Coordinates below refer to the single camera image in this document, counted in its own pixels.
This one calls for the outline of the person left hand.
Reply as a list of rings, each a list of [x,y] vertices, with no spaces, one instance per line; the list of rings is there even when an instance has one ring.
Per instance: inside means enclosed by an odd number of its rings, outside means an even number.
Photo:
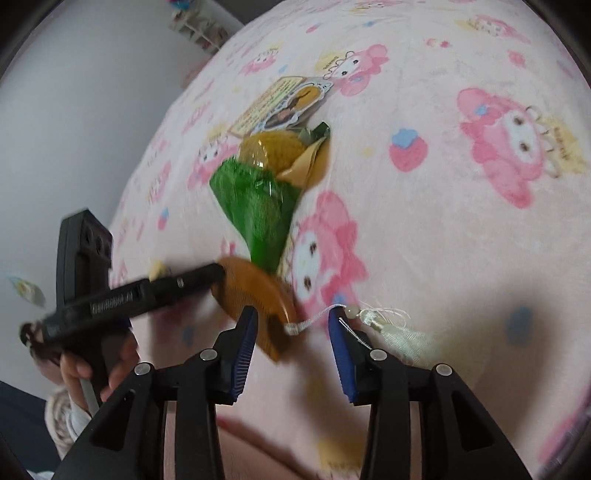
[[[72,402],[94,416],[139,361],[129,329],[117,333],[86,332],[66,342],[60,371]]]

